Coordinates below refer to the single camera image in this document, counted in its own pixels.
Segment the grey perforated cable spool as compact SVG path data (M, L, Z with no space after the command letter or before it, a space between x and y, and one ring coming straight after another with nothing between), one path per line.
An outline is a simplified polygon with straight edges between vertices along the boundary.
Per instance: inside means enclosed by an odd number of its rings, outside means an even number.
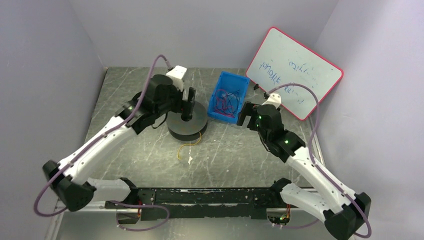
M207 109L196 100L190 120L183 120L181 113L169 112L165 122L169 133L175 139L183 142L195 141L207 130Z

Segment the blue plastic bin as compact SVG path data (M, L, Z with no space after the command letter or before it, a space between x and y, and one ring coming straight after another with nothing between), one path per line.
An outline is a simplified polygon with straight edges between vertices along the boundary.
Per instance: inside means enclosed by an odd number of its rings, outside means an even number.
M230 124L236 124L246 93L249 78L227 71L221 72L211 94L207 115Z

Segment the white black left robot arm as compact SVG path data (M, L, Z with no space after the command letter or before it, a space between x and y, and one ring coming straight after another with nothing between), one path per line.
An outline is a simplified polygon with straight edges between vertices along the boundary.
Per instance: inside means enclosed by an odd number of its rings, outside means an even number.
M90 202L115 201L136 205L139 189L125 177L116 180L91 178L96 166L128 140L169 112L191 116L196 89L189 87L187 99L179 87L182 80L156 74L147 89L136 93L110 118L107 124L82 147L59 162L49 160L42 169L50 188L70 212L84 208Z

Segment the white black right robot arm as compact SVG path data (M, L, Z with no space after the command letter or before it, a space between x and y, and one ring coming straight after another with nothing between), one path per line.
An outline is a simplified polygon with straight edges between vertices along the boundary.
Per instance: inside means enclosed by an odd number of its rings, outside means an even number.
M247 128L258 133L265 149L300 173L317 192L281 180L274 186L283 202L317 218L337 240L348 240L362 225L369 224L371 198L365 192L356 193L325 168L297 134L285 129L278 108L248 101L236 124L241 126L247 116Z

